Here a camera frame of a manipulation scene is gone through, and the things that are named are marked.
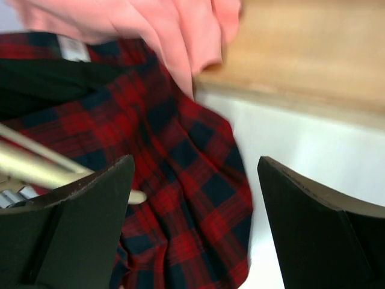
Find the cream hanger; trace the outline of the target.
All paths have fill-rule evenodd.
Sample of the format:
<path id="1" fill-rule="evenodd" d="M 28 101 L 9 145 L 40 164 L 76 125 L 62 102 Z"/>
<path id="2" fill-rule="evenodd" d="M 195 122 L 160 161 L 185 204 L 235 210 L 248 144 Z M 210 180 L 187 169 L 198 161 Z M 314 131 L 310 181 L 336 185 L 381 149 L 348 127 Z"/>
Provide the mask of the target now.
<path id="1" fill-rule="evenodd" d="M 22 184 L 56 189 L 94 174 L 42 144 L 1 125 L 1 190 Z"/>

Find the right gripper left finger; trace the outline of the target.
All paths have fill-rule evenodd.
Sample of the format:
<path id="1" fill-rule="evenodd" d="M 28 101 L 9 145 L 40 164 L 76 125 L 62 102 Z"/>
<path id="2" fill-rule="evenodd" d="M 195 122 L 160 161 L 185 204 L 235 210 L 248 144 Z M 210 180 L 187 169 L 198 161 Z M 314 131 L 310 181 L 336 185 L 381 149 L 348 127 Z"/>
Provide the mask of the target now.
<path id="1" fill-rule="evenodd" d="M 128 155 L 1 210 L 1 287 L 108 288 L 133 178 Z"/>

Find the red plaid skirt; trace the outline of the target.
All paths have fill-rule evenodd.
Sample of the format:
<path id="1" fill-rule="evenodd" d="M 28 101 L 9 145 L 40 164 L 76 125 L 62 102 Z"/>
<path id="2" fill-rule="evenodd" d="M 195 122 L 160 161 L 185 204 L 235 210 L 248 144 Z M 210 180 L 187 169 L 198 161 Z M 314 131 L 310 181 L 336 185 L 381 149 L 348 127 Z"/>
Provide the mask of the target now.
<path id="1" fill-rule="evenodd" d="M 98 171 L 131 155 L 133 189 L 110 288 L 238 288 L 253 203 L 228 121 L 187 97 L 142 39 L 88 45 L 1 36 L 1 122 Z"/>

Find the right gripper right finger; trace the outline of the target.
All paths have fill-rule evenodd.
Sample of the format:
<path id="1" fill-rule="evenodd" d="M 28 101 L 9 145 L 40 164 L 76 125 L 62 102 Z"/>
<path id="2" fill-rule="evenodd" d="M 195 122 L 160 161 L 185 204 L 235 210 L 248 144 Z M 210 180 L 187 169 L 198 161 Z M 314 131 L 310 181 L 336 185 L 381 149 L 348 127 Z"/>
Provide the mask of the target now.
<path id="1" fill-rule="evenodd" d="M 384 207 L 270 157 L 257 172 L 286 288 L 384 287 Z"/>

